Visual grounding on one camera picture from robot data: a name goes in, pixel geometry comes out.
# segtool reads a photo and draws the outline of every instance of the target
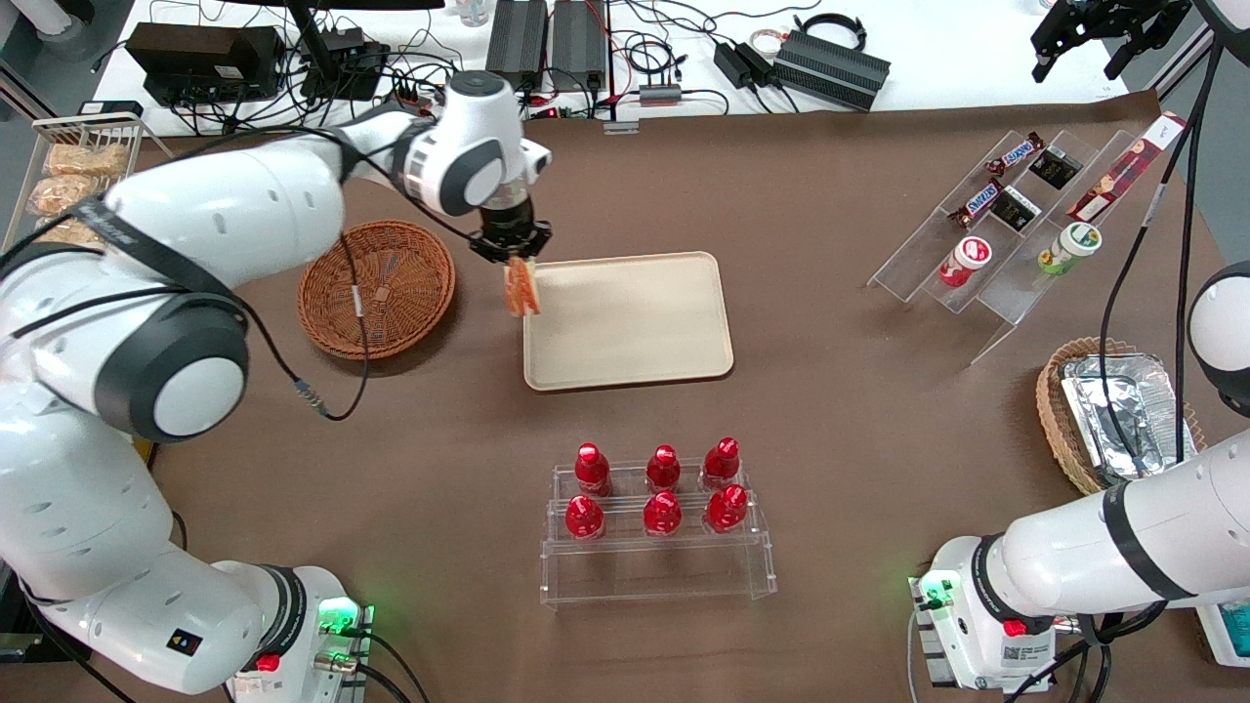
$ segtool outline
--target brown table surface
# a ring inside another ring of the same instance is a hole
[[[1112,214],[1105,251],[975,367],[991,315],[908,309],[864,283],[1006,130],[1066,128],[1102,144],[1158,114],[1152,96],[1134,95],[658,120],[635,136],[605,136],[598,123],[532,124],[530,135],[555,153],[534,189],[555,226],[542,259],[712,253],[736,357],[726,378],[536,393],[521,378],[520,324],[504,310],[500,270],[451,241],[452,310],[432,338],[385,364],[350,422],[310,413],[254,338],[248,398],[210,437],[162,448],[156,479],[186,518],[196,557],[322,565],[375,603],[378,632],[436,703],[901,703],[905,577],[952,537],[999,532],[1079,495],[1050,457],[1034,382],[1056,346],[1096,334],[1162,165]],[[1112,323],[1116,338],[1164,358],[1181,190],[1169,194]],[[374,184],[349,184],[348,204],[349,224],[422,221]],[[1222,265],[1205,225],[1196,230],[1194,288]],[[341,408],[356,369],[308,343],[295,315],[299,275],[241,294]],[[1190,368],[1206,437],[1240,429]],[[695,454],[726,434],[741,439],[772,529],[775,595],[560,613],[539,604],[552,464],[590,439],[625,460],[661,442]],[[1244,702],[1250,672],[1205,662],[1200,639],[1192,614],[1176,612],[1121,640],[1105,700]],[[141,703],[185,699],[95,659]],[[1001,700],[930,689],[919,657],[916,675],[924,702]],[[1030,700],[1066,699],[1071,677]],[[370,697],[386,699],[380,689]],[[72,664],[0,667],[0,700],[110,699]]]

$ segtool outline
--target power adapter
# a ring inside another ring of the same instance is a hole
[[[746,84],[751,83],[751,68],[746,65],[746,61],[729,44],[718,41],[712,58],[716,68],[720,69],[720,73],[725,74],[725,78],[729,79],[730,85],[734,88],[746,88]]]
[[[750,69],[751,81],[755,85],[765,86],[776,83],[776,69],[750,44],[739,43],[738,46],[734,48],[734,53],[738,54],[738,58],[742,60],[748,69]]]

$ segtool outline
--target wire basket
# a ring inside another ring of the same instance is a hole
[[[429,230],[400,220],[354,226],[344,239],[356,264],[369,358],[411,348],[451,303],[456,285],[451,253]],[[296,301],[300,324],[314,344],[342,359],[365,358],[341,245],[304,270]]]
[[[1124,341],[1108,338],[1108,354],[1131,354],[1138,348]],[[1046,442],[1050,444],[1050,453],[1055,455],[1059,467],[1064,469],[1068,479],[1085,495],[1105,490],[1108,487],[1098,477],[1098,472],[1090,463],[1085,453],[1085,443],[1081,442],[1076,422],[1068,409],[1068,399],[1064,397],[1064,388],[1059,383],[1059,367],[1069,359],[1098,354],[1098,338],[1084,336],[1074,339],[1060,346],[1051,354],[1050,360],[1038,374],[1038,415],[1041,418],[1041,429],[1046,433]],[[1198,427],[1194,409],[1185,403],[1185,422],[1189,432],[1194,437],[1194,445],[1199,452],[1206,449],[1206,439]]]

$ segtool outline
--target green light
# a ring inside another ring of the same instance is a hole
[[[356,624],[360,618],[360,605],[346,595],[322,600],[318,607],[318,622],[321,629],[339,634],[344,628]]]

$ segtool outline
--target power supply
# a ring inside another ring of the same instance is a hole
[[[546,56],[546,3],[544,0],[499,0],[490,28],[486,70],[508,80],[512,88],[531,90],[542,85]]]
[[[772,60],[781,85],[866,113],[890,75],[890,61],[791,31]]]
[[[551,81],[556,90],[608,88],[608,34],[604,0],[556,0],[551,18]]]

